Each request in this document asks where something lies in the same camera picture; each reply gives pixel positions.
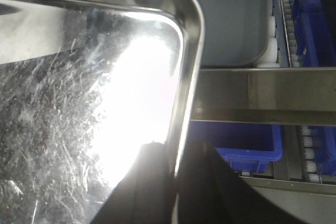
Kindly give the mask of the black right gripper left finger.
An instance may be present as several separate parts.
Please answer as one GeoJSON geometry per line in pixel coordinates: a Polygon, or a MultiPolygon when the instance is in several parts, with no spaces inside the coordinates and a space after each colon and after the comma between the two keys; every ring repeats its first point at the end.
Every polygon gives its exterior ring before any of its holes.
{"type": "Polygon", "coordinates": [[[168,223],[168,162],[164,144],[141,146],[132,167],[91,223],[168,223]]]}

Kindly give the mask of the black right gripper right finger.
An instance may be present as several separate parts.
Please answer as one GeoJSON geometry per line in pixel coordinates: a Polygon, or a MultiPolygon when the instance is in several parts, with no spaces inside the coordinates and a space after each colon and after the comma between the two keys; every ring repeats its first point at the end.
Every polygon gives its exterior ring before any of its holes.
{"type": "Polygon", "coordinates": [[[301,223],[256,192],[209,142],[187,142],[178,181],[179,223],[301,223]]]}

